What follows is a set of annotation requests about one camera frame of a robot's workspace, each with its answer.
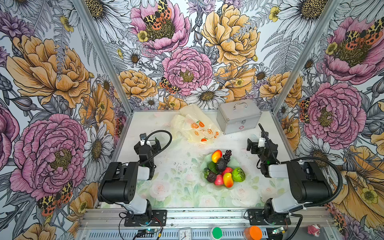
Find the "translucent plastic bag orange print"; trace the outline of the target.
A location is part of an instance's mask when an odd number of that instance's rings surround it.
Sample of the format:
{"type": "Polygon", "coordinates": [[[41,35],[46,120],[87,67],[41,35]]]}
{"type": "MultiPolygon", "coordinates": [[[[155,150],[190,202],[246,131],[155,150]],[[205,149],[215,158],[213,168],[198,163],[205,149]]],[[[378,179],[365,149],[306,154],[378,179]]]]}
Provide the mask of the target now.
{"type": "Polygon", "coordinates": [[[204,145],[223,135],[220,128],[195,104],[180,109],[171,121],[171,130],[191,143],[204,145]]]}

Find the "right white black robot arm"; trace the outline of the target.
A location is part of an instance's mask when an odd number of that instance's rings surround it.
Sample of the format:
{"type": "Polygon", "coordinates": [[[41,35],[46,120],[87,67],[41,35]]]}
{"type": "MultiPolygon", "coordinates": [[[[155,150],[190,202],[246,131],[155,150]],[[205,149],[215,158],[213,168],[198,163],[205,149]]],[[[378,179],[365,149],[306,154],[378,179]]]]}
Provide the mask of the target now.
{"type": "Polygon", "coordinates": [[[249,217],[267,224],[282,224],[289,214],[329,203],[333,190],[316,162],[286,161],[276,159],[278,145],[271,140],[259,138],[253,142],[247,139],[247,151],[259,157],[258,169],[266,178],[281,178],[289,181],[289,190],[279,197],[266,200],[261,212],[249,217]]]}

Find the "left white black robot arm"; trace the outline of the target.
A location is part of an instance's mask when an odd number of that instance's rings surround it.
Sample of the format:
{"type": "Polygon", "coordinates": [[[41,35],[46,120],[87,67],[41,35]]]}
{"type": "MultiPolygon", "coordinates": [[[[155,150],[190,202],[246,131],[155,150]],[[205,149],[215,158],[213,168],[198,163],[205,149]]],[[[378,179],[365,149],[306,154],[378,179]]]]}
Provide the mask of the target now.
{"type": "Polygon", "coordinates": [[[130,163],[111,163],[98,189],[98,200],[108,204],[117,204],[134,216],[152,217],[149,200],[136,193],[138,181],[150,181],[155,174],[155,163],[150,159],[161,150],[158,140],[143,140],[134,146],[139,161],[130,163]]]}

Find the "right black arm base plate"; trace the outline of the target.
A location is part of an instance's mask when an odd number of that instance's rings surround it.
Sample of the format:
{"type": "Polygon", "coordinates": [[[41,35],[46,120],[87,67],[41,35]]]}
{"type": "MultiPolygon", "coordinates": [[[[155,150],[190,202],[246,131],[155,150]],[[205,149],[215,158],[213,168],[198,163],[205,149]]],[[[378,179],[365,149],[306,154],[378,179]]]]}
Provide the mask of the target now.
{"type": "Polygon", "coordinates": [[[272,213],[268,217],[264,216],[263,209],[248,209],[245,214],[250,222],[251,226],[261,226],[261,225],[291,225],[291,220],[289,215],[272,213]]]}

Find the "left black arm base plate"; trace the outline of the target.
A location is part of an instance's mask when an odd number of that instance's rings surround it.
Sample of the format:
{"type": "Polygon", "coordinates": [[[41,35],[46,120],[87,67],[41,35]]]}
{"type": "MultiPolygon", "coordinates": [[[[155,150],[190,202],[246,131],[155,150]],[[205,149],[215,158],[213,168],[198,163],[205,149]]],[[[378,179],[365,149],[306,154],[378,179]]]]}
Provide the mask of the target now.
{"type": "Polygon", "coordinates": [[[152,210],[141,215],[128,214],[125,218],[125,227],[165,227],[167,210],[152,210]]]}

